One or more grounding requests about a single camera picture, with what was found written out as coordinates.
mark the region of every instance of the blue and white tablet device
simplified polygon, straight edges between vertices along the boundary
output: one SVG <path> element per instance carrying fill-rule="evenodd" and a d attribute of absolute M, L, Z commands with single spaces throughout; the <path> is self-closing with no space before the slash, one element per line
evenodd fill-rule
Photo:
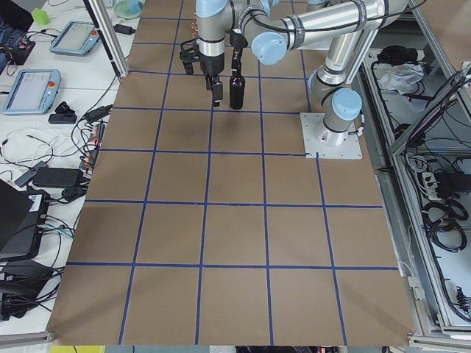
<path fill-rule="evenodd" d="M 20 70 L 2 112 L 5 115 L 44 114 L 51 109 L 59 84 L 59 70 Z"/>
<path fill-rule="evenodd" d="M 98 39 L 98 32 L 91 22 L 70 21 L 52 41 L 49 50 L 55 54 L 83 56 Z"/>

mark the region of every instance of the yellow object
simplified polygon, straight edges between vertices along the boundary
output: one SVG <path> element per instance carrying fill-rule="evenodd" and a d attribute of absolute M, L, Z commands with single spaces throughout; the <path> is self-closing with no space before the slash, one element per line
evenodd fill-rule
<path fill-rule="evenodd" d="M 105 353 L 105 346 L 75 346 L 78 353 Z M 75 353 L 74 346 L 52 346 L 49 353 Z"/>
<path fill-rule="evenodd" d="M 32 12 L 31 12 L 31 16 L 33 18 L 33 20 L 35 20 L 35 22 L 37 24 L 48 24 L 49 23 L 49 16 L 47 14 L 46 11 L 42 10 L 42 9 L 38 9 L 38 8 L 35 8 Z"/>

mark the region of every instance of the plastic bag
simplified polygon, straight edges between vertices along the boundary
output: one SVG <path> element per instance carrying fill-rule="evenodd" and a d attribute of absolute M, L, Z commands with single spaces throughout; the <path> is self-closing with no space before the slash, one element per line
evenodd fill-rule
<path fill-rule="evenodd" d="M 390 68 L 378 83 L 381 89 L 396 90 L 399 94 L 407 94 L 417 90 L 416 83 L 423 77 L 422 66 L 403 64 Z"/>

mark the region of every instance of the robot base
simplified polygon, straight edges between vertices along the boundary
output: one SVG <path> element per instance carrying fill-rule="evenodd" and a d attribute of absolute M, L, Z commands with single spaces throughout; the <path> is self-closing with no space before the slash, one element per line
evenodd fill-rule
<path fill-rule="evenodd" d="M 319 158 L 328 160 L 360 160 L 361 149 L 358 136 L 348 135 L 340 146 L 329 147 L 314 136 L 314 127 L 324 118 L 323 113 L 301 113 L 302 136 L 304 138 L 304 150 L 307 158 Z M 349 128 L 349 132 L 356 130 L 355 125 Z"/>

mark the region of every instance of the light blue joint cap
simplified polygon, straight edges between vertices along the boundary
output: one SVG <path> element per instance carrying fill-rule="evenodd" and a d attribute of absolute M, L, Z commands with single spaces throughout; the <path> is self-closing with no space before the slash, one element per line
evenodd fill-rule
<path fill-rule="evenodd" d="M 260 33 L 252 41 L 251 49 L 262 64 L 274 65 L 286 55 L 286 40 L 280 33 Z"/>
<path fill-rule="evenodd" d="M 309 76 L 309 79 L 308 79 L 308 90 L 310 94 L 312 94 L 312 80 L 314 79 L 316 75 L 317 75 L 317 69 L 312 71 L 312 74 Z"/>
<path fill-rule="evenodd" d="M 270 4 L 268 3 L 268 0 L 260 0 L 263 6 L 263 11 L 265 11 L 266 15 L 270 17 Z"/>
<path fill-rule="evenodd" d="M 342 120 L 355 120 L 360 114 L 361 105 L 360 95 L 349 88 L 341 88 L 333 94 L 333 111 Z"/>
<path fill-rule="evenodd" d="M 227 0 L 196 0 L 196 15 L 211 17 L 220 13 L 227 5 Z"/>

